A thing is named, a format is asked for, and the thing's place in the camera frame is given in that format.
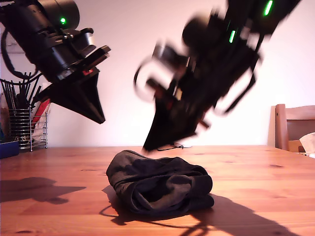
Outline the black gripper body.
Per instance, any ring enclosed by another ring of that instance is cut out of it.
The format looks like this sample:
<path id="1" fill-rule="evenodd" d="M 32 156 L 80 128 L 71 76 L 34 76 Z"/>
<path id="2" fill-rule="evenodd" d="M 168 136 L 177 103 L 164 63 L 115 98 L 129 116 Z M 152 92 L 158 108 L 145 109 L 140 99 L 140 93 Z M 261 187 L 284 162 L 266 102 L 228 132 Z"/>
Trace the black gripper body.
<path id="1" fill-rule="evenodd" d="M 92 54 L 83 57 L 72 49 L 63 49 L 61 52 L 54 50 L 53 56 L 56 64 L 50 70 L 43 70 L 42 73 L 52 84 L 67 85 L 80 84 L 85 76 L 96 73 L 99 70 L 97 65 L 109 57 L 110 47 L 105 45 L 96 49 Z M 35 101 L 50 99 L 48 87 L 35 96 Z"/>

